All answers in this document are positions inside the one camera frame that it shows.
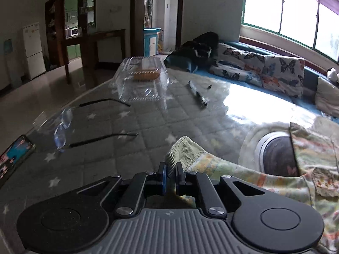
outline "white plush toy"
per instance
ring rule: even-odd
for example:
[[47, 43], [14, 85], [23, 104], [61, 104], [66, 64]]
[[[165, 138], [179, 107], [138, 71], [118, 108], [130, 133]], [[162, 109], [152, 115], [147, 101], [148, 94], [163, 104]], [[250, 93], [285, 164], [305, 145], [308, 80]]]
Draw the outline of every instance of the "white plush toy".
[[336, 83], [338, 82], [339, 79], [339, 73], [337, 73], [335, 68], [331, 68], [328, 72], [327, 72], [327, 78], [333, 82]]

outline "refrigerator door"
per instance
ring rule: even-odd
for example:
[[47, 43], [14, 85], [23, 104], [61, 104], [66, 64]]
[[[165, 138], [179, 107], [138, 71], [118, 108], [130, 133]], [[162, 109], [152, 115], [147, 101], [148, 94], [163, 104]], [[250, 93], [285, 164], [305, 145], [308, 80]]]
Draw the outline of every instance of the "refrigerator door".
[[28, 71], [29, 71], [30, 79], [33, 79], [34, 77], [46, 71], [42, 52], [39, 52], [35, 55], [28, 57], [27, 62], [28, 62]]
[[25, 43], [26, 57], [42, 51], [39, 23], [23, 29], [23, 40]]

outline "green window frame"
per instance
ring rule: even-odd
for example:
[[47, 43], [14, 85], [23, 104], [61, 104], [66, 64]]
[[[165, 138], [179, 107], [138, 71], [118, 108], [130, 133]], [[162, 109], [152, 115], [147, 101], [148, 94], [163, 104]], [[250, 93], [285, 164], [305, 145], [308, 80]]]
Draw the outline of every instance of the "green window frame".
[[264, 30], [264, 31], [268, 31], [268, 32], [271, 32], [271, 33], [273, 33], [273, 34], [279, 35], [279, 36], [281, 36], [281, 37], [283, 37], [283, 38], [292, 40], [292, 41], [298, 43], [299, 45], [302, 45], [302, 46], [304, 46], [304, 47], [310, 48], [310, 49], [312, 49], [312, 50], [318, 52], [319, 54], [321, 54], [322, 56], [326, 57], [327, 59], [330, 59], [331, 61], [335, 62], [336, 64], [339, 64], [339, 57], [338, 57], [337, 60], [335, 60], [335, 59], [329, 57], [328, 55], [322, 53], [321, 51], [319, 51], [319, 50], [317, 50], [317, 49], [315, 48], [316, 41], [317, 41], [317, 35], [318, 35], [318, 26], [319, 26], [319, 7], [320, 7], [320, 2], [319, 2], [319, 1], [320, 1], [320, 0], [318, 0], [318, 11], [317, 11], [316, 31], [315, 31], [314, 41], [313, 41], [313, 46], [312, 46], [312, 47], [310, 47], [310, 46], [308, 46], [308, 45], [305, 45], [304, 43], [301, 43], [301, 42], [299, 42], [299, 41], [297, 41], [297, 40], [295, 40], [295, 39], [293, 39], [293, 38], [290, 38], [290, 37], [288, 37], [288, 36], [286, 36], [286, 35], [282, 35], [282, 34], [280, 33], [280, 31], [281, 31], [281, 23], [282, 23], [282, 12], [283, 12], [283, 10], [284, 10], [284, 0], [282, 0], [279, 32], [275, 32], [275, 31], [272, 31], [272, 30], [269, 30], [269, 29], [266, 29], [266, 28], [263, 28], [263, 27], [259, 27], [259, 26], [256, 26], [256, 25], [252, 25], [252, 24], [249, 24], [249, 23], [245, 23], [245, 22], [244, 22], [244, 19], [245, 19], [246, 0], [243, 0], [242, 15], [241, 15], [241, 24], [247, 25], [247, 26], [250, 26], [250, 27], [253, 27], [253, 28], [262, 29], [262, 30]]

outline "window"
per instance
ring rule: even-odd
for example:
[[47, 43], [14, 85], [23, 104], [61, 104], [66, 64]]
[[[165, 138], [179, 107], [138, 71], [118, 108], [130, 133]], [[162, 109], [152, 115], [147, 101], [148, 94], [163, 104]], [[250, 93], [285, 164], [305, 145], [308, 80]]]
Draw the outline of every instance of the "window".
[[338, 61], [339, 0], [245, 0], [243, 23], [295, 40]]

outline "metal screw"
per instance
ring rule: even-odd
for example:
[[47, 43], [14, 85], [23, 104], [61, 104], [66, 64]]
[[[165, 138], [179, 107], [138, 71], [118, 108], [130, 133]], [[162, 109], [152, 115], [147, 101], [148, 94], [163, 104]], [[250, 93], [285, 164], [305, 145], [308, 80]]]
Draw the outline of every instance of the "metal screw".
[[116, 212], [119, 215], [131, 215], [133, 213], [133, 209], [123, 206], [123, 207], [117, 208]]
[[222, 215], [225, 210], [219, 206], [214, 206], [208, 209], [208, 212], [212, 215]]

